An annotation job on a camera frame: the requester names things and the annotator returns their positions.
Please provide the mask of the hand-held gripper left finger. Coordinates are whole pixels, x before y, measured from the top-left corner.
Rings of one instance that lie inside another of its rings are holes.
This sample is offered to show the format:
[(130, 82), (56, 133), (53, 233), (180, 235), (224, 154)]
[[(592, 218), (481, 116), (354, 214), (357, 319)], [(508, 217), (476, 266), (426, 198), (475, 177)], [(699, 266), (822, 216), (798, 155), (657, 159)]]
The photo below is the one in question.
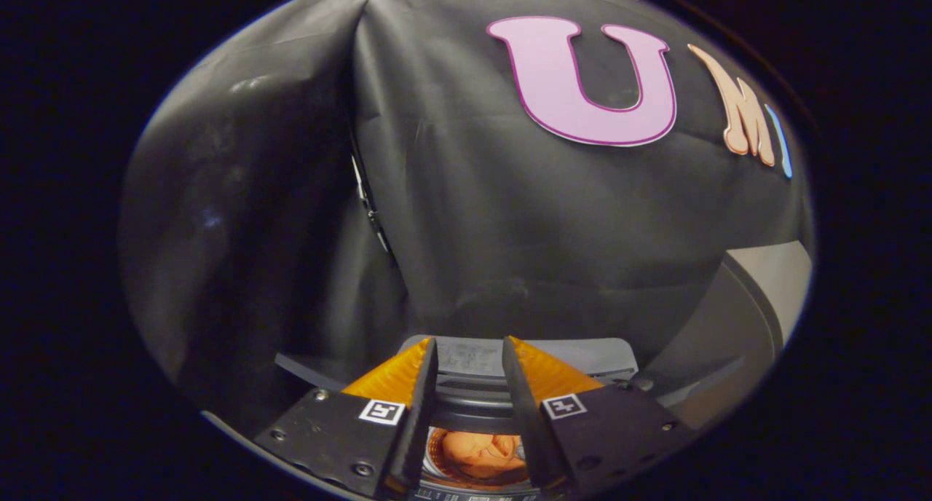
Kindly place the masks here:
[(422, 480), (437, 377), (437, 342), (427, 337), (342, 390), (307, 392), (254, 441), (344, 492), (405, 499)]

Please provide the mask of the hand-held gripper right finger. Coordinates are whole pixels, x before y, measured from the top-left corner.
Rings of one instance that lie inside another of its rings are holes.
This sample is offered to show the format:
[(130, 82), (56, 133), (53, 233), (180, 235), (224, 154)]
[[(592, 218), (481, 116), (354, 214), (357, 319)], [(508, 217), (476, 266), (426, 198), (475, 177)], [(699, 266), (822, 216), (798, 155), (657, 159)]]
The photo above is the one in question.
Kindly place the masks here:
[(502, 367), (527, 474), (545, 497), (603, 494), (697, 438), (639, 386), (603, 384), (523, 339), (503, 339)]

